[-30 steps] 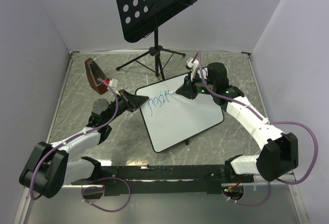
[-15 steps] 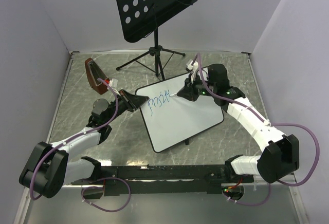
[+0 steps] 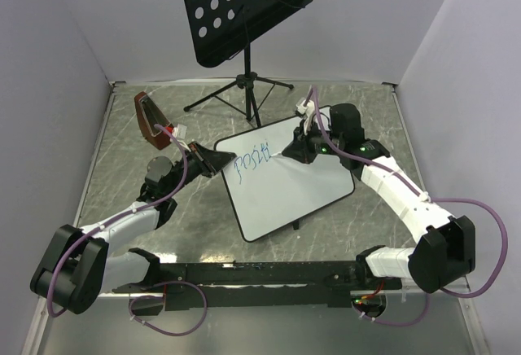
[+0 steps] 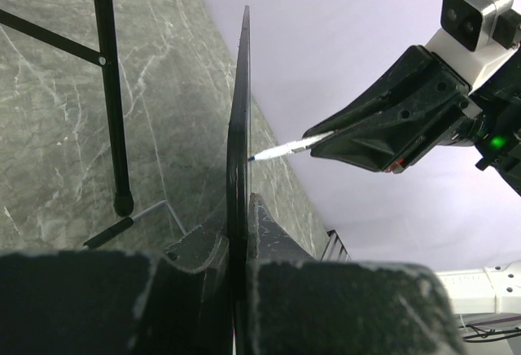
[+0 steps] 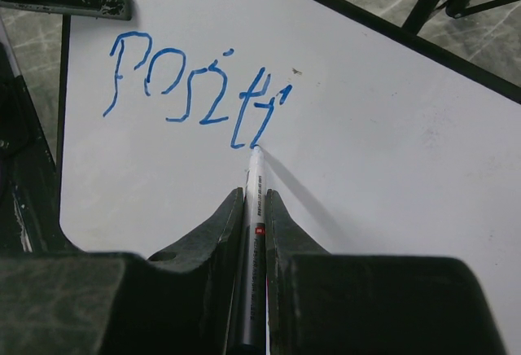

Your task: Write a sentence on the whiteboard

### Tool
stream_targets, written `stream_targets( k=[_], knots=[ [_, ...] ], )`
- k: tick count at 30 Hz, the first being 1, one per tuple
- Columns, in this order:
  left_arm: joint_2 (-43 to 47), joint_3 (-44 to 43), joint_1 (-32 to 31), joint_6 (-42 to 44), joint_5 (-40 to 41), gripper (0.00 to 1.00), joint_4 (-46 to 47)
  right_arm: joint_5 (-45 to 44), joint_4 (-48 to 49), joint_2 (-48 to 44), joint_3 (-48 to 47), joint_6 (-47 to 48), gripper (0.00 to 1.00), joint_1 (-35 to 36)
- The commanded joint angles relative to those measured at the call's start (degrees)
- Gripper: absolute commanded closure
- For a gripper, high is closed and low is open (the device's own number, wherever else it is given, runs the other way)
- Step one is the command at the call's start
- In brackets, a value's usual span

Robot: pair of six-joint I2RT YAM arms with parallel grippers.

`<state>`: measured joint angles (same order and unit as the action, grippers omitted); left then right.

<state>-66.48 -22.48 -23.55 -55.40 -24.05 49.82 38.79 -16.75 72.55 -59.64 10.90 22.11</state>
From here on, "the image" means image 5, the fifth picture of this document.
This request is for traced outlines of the blue capped whiteboard marker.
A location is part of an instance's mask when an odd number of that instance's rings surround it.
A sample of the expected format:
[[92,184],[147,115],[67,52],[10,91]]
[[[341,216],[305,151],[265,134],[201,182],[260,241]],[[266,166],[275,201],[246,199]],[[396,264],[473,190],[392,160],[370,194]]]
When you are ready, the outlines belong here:
[[266,353],[265,158],[252,149],[243,201],[239,263],[235,277],[228,354]]

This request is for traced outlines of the white rectangular whiteboard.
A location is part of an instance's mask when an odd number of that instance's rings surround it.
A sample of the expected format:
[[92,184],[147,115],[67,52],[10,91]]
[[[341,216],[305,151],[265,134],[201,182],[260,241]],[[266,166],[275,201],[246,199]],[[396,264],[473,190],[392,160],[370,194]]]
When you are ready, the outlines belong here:
[[520,107],[312,0],[134,0],[74,17],[60,223],[149,256],[244,183],[333,251],[520,267]]

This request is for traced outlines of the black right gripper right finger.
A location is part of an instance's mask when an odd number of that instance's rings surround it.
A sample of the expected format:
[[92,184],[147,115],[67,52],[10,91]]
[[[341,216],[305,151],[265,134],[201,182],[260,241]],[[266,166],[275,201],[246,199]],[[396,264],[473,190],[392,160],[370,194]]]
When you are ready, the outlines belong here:
[[328,252],[265,203],[273,354],[503,354],[478,279],[442,256]]

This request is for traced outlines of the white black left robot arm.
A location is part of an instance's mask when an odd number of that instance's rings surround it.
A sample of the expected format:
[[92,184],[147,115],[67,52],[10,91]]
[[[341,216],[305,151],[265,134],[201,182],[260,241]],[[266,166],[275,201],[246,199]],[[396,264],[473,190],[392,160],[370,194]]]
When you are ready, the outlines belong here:
[[[2,7],[63,18],[128,21],[132,0],[1,0]],[[55,163],[7,31],[1,31],[1,252],[72,252],[59,225],[61,168]]]

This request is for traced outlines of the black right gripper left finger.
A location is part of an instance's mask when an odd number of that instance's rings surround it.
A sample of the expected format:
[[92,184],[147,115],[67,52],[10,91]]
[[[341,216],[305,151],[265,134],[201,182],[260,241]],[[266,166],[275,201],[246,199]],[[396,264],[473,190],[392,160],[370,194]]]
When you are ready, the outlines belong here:
[[4,354],[220,354],[238,259],[243,189],[148,258],[4,253]]

